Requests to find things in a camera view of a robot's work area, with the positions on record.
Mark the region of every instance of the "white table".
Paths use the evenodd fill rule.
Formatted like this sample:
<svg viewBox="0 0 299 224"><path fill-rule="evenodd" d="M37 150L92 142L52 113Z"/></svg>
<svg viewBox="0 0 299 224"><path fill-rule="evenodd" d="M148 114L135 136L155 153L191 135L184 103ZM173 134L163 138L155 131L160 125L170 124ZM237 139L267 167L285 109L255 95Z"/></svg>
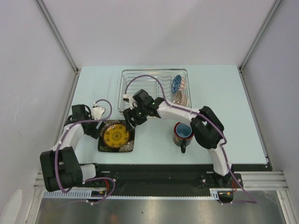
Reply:
<svg viewBox="0 0 299 224"><path fill-rule="evenodd" d="M193 108L207 105L224 125L228 140L225 150L235 164L265 164L246 95L235 65L159 65L83 67L72 105L92 107L97 99L111 102L110 119L123 119L117 110L121 73L124 69L184 68L188 71ZM149 119L138 126L134 150L130 153L99 152L98 140L84 136L75 151L80 163L107 164L210 164L208 151L195 140L182 154L172 142L174 120Z"/></svg>

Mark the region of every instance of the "metal wire rack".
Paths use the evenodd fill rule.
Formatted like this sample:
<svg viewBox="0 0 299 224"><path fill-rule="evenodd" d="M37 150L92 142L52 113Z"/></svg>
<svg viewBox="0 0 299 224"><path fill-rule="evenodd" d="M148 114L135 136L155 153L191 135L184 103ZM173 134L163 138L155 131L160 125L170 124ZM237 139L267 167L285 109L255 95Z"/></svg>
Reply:
<svg viewBox="0 0 299 224"><path fill-rule="evenodd" d="M135 77L140 75L151 75L157 78L163 86L166 99L173 101L174 95L171 92L171 84L175 76L180 75L185 78L185 89L183 93L188 98L188 107L192 107L188 73L186 69L144 69L144 70L124 70L121 73L121 85L119 89L118 99L118 111L122 113L126 108L129 107L128 102L122 100L123 94L128 83ZM144 89L154 99L157 97L163 97L161 88L156 80L150 77L140 77L133 81L128 87L127 94L134 95L140 89Z"/></svg>

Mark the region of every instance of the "metallic floor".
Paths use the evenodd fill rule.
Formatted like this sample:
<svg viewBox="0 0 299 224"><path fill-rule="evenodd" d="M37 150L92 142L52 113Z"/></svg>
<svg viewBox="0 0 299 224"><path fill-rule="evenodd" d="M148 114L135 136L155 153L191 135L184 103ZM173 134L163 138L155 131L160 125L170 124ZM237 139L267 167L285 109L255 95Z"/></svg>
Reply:
<svg viewBox="0 0 299 224"><path fill-rule="evenodd" d="M97 205L43 199L37 224L285 224L276 191L251 192L259 204L202 200L109 199ZM247 199L237 192L235 200Z"/></svg>

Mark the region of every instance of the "wall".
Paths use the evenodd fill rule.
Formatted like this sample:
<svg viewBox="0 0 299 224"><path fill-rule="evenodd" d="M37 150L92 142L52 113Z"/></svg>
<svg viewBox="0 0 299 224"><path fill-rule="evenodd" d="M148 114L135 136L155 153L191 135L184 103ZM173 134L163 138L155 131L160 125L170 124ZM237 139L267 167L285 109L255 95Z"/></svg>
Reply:
<svg viewBox="0 0 299 224"><path fill-rule="evenodd" d="M74 73L33 0L2 0L0 32L0 214L21 189L19 223Z"/></svg>
<svg viewBox="0 0 299 224"><path fill-rule="evenodd" d="M284 1L244 71L270 159L299 208L299 1Z"/></svg>
<svg viewBox="0 0 299 224"><path fill-rule="evenodd" d="M44 0L76 64L238 64L274 0Z"/></svg>

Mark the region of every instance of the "mug handle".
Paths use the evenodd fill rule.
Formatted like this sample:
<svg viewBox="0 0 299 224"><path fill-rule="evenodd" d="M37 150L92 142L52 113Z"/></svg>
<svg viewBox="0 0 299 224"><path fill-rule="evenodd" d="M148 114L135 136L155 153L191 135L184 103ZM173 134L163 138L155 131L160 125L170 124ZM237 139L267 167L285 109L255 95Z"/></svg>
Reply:
<svg viewBox="0 0 299 224"><path fill-rule="evenodd" d="M182 144L181 144L181 152L185 153L186 152L186 140L183 140Z"/></svg>

